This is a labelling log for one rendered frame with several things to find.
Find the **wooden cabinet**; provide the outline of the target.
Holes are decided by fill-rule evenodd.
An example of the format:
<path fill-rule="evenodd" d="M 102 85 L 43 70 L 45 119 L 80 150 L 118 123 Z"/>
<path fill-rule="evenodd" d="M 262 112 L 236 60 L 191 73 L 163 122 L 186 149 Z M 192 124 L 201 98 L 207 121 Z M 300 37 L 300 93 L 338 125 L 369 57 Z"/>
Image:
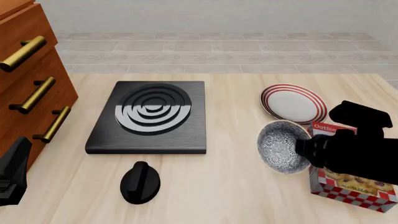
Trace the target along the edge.
<path fill-rule="evenodd" d="M 0 156 L 24 136 L 29 167 L 78 99 L 57 43 L 38 3 L 0 20 Z"/>

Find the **red checkered cookie box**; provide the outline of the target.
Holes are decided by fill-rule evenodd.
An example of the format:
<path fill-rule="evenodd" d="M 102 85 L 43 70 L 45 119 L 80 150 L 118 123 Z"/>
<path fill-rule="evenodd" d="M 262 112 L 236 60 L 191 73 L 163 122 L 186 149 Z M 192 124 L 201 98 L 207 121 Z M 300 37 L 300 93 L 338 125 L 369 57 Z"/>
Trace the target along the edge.
<path fill-rule="evenodd" d="M 391 140 L 391 150 L 376 149 L 361 160 L 377 180 L 310 165 L 310 193 L 386 213 L 398 205 L 398 139 Z"/>

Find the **white plate with red rings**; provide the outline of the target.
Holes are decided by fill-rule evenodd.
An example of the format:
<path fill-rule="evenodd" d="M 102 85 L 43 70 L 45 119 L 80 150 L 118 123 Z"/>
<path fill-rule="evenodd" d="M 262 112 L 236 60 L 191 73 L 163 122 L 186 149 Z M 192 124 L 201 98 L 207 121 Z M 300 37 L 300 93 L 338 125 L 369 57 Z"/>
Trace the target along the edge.
<path fill-rule="evenodd" d="M 264 110 L 276 119 L 293 121 L 302 126 L 322 122 L 328 117 L 325 101 L 313 91 L 288 83 L 264 89 L 259 100 Z"/>

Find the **patterned black and white bowl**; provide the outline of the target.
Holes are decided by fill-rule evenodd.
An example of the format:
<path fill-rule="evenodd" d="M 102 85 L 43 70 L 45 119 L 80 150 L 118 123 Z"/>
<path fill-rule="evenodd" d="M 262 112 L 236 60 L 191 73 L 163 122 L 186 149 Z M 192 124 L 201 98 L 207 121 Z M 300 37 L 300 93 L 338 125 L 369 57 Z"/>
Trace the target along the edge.
<path fill-rule="evenodd" d="M 295 152 L 296 141 L 309 140 L 311 135 L 299 124 L 287 120 L 273 121 L 257 137 L 257 151 L 273 171 L 284 175 L 300 173 L 310 162 Z"/>

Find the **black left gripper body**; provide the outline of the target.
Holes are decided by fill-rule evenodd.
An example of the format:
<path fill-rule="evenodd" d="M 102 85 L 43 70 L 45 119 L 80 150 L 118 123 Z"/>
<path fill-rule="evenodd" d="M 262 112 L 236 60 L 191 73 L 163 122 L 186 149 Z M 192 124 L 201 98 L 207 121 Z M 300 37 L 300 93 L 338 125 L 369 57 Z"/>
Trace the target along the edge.
<path fill-rule="evenodd" d="M 0 207 L 18 205 L 27 190 L 27 184 L 18 184 L 12 180 L 9 173 L 11 158 L 0 159 Z"/>

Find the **flat black stove plate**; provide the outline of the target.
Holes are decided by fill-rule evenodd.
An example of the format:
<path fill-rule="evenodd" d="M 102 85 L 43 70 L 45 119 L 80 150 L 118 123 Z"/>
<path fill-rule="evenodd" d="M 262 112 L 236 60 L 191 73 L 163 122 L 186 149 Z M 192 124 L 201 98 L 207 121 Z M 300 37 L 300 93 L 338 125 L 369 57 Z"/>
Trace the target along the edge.
<path fill-rule="evenodd" d="M 116 82 L 88 154 L 206 154 L 205 82 Z"/>

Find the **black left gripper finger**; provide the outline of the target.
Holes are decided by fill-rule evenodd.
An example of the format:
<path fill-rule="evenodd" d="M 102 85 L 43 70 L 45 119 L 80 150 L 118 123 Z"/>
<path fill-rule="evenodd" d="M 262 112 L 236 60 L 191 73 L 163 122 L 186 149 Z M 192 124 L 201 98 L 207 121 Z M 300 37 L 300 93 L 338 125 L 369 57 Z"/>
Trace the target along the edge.
<path fill-rule="evenodd" d="M 9 173 L 12 180 L 18 184 L 27 184 L 27 161 L 32 143 L 24 136 L 21 136 L 12 145 L 12 157 L 9 163 Z"/>

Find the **round black stove knob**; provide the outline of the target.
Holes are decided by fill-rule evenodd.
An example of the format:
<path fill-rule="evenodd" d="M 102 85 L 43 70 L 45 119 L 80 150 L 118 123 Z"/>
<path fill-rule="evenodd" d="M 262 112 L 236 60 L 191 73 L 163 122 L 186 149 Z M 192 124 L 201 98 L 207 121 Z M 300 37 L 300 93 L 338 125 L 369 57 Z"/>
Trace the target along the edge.
<path fill-rule="evenodd" d="M 138 161 L 123 176 L 120 192 L 128 203 L 142 205 L 158 194 L 160 184 L 159 173 L 147 162 Z"/>

